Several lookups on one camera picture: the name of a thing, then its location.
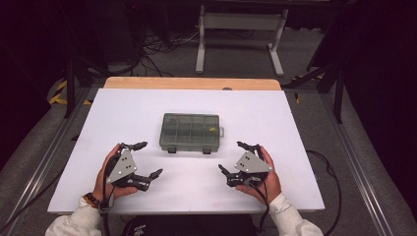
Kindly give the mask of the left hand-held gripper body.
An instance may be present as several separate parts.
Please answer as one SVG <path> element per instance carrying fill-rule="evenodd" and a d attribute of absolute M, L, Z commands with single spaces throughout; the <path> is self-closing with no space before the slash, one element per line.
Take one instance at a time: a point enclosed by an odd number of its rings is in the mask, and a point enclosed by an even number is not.
<path fill-rule="evenodd" d="M 106 183 L 118 188 L 135 187 L 145 192 L 151 179 L 135 174 L 137 165 L 130 147 L 122 143 L 116 154 L 109 159 L 104 172 Z"/>

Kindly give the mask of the wooden table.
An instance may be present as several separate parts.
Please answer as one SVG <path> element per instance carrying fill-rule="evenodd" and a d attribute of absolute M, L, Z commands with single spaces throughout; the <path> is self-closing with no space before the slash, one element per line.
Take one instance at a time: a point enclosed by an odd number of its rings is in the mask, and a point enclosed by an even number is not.
<path fill-rule="evenodd" d="M 110 77 L 105 89 L 281 90 L 273 79 Z"/>

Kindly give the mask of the person's right hand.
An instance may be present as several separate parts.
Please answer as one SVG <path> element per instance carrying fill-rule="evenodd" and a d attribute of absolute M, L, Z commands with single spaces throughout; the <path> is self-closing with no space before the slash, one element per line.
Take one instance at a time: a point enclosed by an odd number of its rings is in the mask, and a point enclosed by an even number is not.
<path fill-rule="evenodd" d="M 266 163 L 271 167 L 271 171 L 268 173 L 268 177 L 266 178 L 264 184 L 256 189 L 245 185 L 238 185 L 235 189 L 256 198 L 263 205 L 268 205 L 281 194 L 281 186 L 278 175 L 274 169 L 273 160 L 269 153 L 264 147 L 261 147 L 261 153 Z"/>

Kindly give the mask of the person's dark lap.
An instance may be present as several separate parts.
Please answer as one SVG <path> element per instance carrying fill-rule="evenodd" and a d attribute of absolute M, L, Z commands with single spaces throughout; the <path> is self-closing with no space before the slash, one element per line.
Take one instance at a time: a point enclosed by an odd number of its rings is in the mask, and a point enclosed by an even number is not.
<path fill-rule="evenodd" d="M 257 236 L 250 214 L 136 216 L 121 236 Z"/>

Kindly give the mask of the clear grey organizer box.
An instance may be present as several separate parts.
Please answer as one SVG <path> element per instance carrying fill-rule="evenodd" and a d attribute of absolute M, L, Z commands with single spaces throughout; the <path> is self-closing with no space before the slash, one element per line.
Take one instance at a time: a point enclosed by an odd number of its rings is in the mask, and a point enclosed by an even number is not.
<path fill-rule="evenodd" d="M 210 132 L 216 127 L 217 132 Z M 165 113 L 162 119 L 159 145 L 168 153 L 197 151 L 217 152 L 220 146 L 219 116 L 214 114 Z"/>

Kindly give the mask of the yellow black floor tape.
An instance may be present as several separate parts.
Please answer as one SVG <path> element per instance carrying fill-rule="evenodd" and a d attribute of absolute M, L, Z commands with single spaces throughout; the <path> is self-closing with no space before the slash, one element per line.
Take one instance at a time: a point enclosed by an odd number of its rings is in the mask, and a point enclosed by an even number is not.
<path fill-rule="evenodd" d="M 55 90 L 55 92 L 53 93 L 52 97 L 49 99 L 49 103 L 50 104 L 68 104 L 68 100 L 61 98 L 61 93 L 62 91 L 66 88 L 67 86 L 67 81 L 63 80 L 57 87 L 57 89 Z"/>

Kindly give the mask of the black stand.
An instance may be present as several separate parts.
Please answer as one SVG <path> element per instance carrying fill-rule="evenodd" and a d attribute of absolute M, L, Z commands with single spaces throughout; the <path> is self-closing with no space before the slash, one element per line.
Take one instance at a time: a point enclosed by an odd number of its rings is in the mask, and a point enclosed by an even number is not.
<path fill-rule="evenodd" d="M 304 76 L 296 76 L 289 84 L 282 85 L 283 89 L 295 89 L 299 86 L 311 81 L 314 78 L 321 76 L 319 83 L 316 85 L 318 93 L 328 93 L 332 86 L 335 86 L 334 100 L 333 100 L 333 115 L 338 124 L 341 120 L 341 107 L 344 87 L 344 72 L 340 64 L 329 64 L 318 68 L 313 72 L 309 72 Z"/>
<path fill-rule="evenodd" d="M 107 69 L 98 66 L 84 57 L 77 56 L 70 58 L 65 69 L 65 79 L 67 81 L 67 110 L 65 118 L 69 118 L 76 107 L 76 81 L 79 81 L 83 87 L 90 87 L 92 85 L 92 72 L 89 69 L 96 70 L 100 76 L 105 78 L 113 76 Z"/>

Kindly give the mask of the white board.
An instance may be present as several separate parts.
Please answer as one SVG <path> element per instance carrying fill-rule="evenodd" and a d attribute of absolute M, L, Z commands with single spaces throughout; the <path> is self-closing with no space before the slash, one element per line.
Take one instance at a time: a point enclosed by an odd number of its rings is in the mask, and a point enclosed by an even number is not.
<path fill-rule="evenodd" d="M 164 114 L 216 114 L 225 134 L 218 152 L 161 149 Z M 146 142 L 134 152 L 137 172 L 160 176 L 146 192 L 116 201 L 118 214 L 256 213 L 264 206 L 226 184 L 222 168 L 232 170 L 243 154 L 241 143 L 261 145 L 272 156 L 284 195 L 297 209 L 325 204 L 284 92 L 280 90 L 100 89 L 48 210 L 74 211 L 92 190 L 103 159 L 118 143 Z"/>

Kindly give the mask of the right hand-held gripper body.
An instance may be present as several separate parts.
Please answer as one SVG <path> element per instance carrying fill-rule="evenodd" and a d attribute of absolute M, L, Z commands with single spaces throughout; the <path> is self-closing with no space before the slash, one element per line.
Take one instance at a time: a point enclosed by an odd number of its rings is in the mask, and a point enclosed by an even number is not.
<path fill-rule="evenodd" d="M 230 173 L 230 178 L 226 178 L 226 184 L 229 187 L 238 185 L 260 186 L 262 185 L 271 167 L 266 163 L 262 153 L 261 146 L 254 145 L 254 151 L 247 151 L 235 163 L 237 173 Z"/>

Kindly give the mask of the white desk frame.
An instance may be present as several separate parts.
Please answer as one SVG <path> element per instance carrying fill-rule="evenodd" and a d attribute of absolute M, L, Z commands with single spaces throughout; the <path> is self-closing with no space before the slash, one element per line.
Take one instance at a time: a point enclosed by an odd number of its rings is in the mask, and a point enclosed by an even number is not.
<path fill-rule="evenodd" d="M 280 14 L 238 14 L 238 13 L 211 13 L 206 11 L 204 5 L 199 15 L 199 48 L 197 53 L 196 73 L 202 74 L 205 65 L 205 32 L 206 30 L 269 30 L 274 32 L 274 40 L 268 44 L 268 53 L 278 77 L 284 75 L 278 57 L 277 48 L 288 16 L 288 10 Z"/>

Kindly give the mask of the metal floor rail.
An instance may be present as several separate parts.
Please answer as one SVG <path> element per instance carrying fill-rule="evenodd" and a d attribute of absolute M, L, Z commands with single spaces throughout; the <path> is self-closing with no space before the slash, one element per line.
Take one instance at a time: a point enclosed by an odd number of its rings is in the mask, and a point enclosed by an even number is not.
<path fill-rule="evenodd" d="M 77 118 L 80 109 L 84 106 L 84 102 L 89 96 L 90 91 L 91 88 L 81 88 L 79 90 L 79 93 L 76 95 L 75 110 L 71 113 L 69 118 L 64 118 L 61 122 L 51 144 L 46 149 L 40 163 L 31 175 L 29 182 L 26 184 L 24 192 L 19 198 L 8 221 L 0 228 L 0 236 L 13 236 L 26 216 L 28 208 L 34 204 L 63 173 L 63 169 L 61 169 L 49 184 L 44 188 L 41 188 L 55 157 L 61 149 L 65 136 L 69 132 L 74 120 Z"/>
<path fill-rule="evenodd" d="M 343 125 L 337 121 L 335 115 L 333 114 L 331 98 L 328 94 L 320 94 L 320 99 L 335 130 L 336 136 L 343 146 L 347 164 L 350 168 L 356 185 L 359 188 L 362 199 L 368 209 L 369 214 L 371 215 L 379 236 L 393 236 L 390 225 L 387 222 L 387 218 L 380 206 L 379 201 L 377 200 L 374 188 L 359 162 L 357 154 L 346 133 L 346 130 L 344 129 Z"/>

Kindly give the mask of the person's left hand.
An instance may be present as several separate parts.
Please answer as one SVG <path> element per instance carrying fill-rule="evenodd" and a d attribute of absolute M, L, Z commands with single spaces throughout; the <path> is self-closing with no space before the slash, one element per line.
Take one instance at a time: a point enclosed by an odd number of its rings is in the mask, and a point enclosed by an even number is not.
<path fill-rule="evenodd" d="M 116 154 L 120 145 L 117 144 L 111 152 L 105 157 L 102 166 L 97 174 L 95 185 L 92 191 L 92 195 L 98 200 L 102 201 L 103 198 L 109 199 L 110 196 L 113 196 L 114 200 L 117 200 L 121 197 L 129 196 L 135 194 L 138 190 L 135 187 L 126 187 L 126 188 L 114 188 L 111 184 L 106 185 L 105 179 L 105 167 L 109 159 Z"/>

